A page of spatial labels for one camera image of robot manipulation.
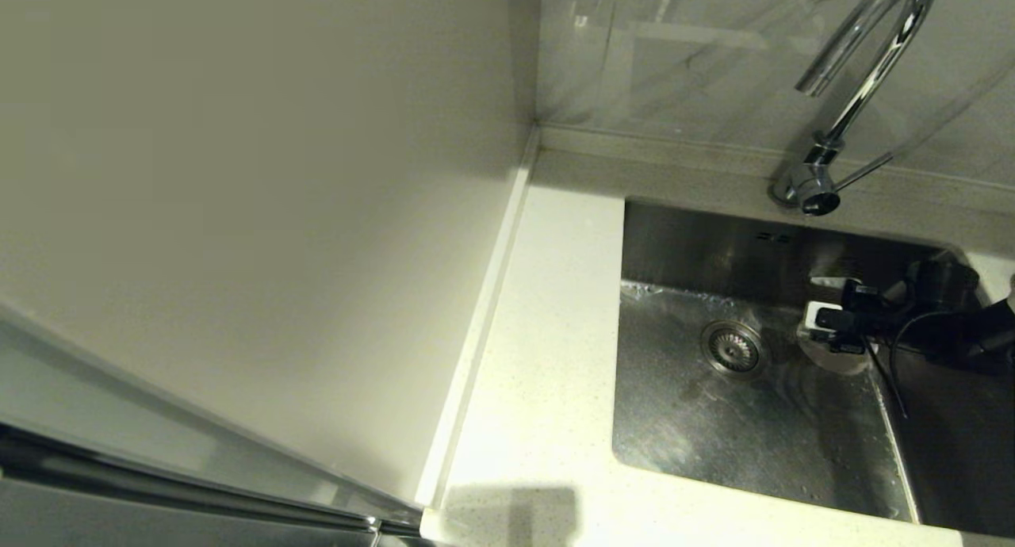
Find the pink bowl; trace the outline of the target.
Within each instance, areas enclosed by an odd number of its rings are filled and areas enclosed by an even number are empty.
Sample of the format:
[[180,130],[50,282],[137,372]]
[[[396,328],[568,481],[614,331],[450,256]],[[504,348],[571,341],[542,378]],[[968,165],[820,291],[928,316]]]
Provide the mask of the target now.
[[816,366],[840,375],[857,375],[868,369],[866,353],[852,354],[833,352],[830,347],[830,333],[809,329],[798,329],[796,337],[799,348]]

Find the chrome gooseneck faucet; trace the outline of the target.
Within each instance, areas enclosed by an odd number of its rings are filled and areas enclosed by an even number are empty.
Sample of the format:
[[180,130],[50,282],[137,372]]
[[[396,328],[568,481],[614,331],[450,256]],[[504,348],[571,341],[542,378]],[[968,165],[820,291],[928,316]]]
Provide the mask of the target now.
[[825,42],[795,86],[809,97],[818,97],[844,69],[856,49],[874,27],[896,6],[902,5],[891,35],[885,39],[876,59],[855,91],[825,132],[814,133],[814,143],[805,158],[784,170],[769,186],[772,200],[786,207],[800,208],[803,215],[822,217],[840,207],[841,192],[869,174],[895,160],[895,153],[886,152],[858,170],[835,182],[830,167],[845,148],[845,135],[866,109],[877,89],[886,81],[896,64],[913,43],[913,38],[927,20],[935,0],[860,0],[848,14],[841,26]]

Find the metal sink drain strainer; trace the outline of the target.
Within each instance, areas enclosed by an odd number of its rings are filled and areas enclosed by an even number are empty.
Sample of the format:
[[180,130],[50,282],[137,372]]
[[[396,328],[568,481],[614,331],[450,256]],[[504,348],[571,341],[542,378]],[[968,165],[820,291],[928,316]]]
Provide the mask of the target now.
[[699,335],[704,358],[721,375],[753,381],[772,363],[772,352],[759,331],[735,320],[709,322]]

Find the stainless steel sink basin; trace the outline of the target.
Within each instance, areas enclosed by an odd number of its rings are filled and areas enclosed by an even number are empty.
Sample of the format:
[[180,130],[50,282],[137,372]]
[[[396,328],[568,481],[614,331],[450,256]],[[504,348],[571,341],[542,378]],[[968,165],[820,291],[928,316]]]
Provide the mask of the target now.
[[[909,312],[913,262],[967,266],[940,241],[849,233],[629,200],[612,429],[621,463],[837,510],[1015,539],[1015,373],[968,373],[866,336],[840,375],[798,346],[809,276],[856,278],[847,310]],[[721,375],[714,320],[759,331],[772,363]]]

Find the white trim strip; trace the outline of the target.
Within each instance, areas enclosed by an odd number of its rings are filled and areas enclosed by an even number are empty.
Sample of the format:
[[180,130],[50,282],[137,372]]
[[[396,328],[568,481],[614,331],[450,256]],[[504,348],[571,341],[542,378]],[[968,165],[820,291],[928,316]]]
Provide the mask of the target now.
[[519,219],[522,217],[530,175],[538,160],[541,139],[542,129],[540,125],[534,124],[529,131],[522,160],[510,179],[511,192],[504,217],[494,241],[492,257],[489,259],[485,279],[469,320],[456,369],[443,403],[435,436],[427,455],[427,463],[424,465],[416,490],[416,503],[422,507],[438,507],[445,496],[447,478],[452,472],[454,453],[468,415],[468,406],[485,355],[487,338],[492,330],[498,297],[507,273],[512,244],[517,235]]

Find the white tall cabinet side panel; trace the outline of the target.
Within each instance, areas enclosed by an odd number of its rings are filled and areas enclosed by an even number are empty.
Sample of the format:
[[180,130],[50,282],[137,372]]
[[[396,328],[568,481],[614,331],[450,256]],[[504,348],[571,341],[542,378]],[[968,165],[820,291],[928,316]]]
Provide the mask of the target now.
[[0,301],[414,507],[542,0],[0,0]]

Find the stainless steel appliance door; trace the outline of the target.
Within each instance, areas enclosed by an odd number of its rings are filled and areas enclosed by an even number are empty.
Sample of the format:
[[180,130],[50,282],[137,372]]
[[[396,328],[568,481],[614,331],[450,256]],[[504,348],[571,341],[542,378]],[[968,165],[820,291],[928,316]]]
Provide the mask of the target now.
[[[0,422],[272,499],[418,524],[406,501],[258,438],[0,301]],[[104,499],[0,467],[0,547],[432,547],[424,537]]]

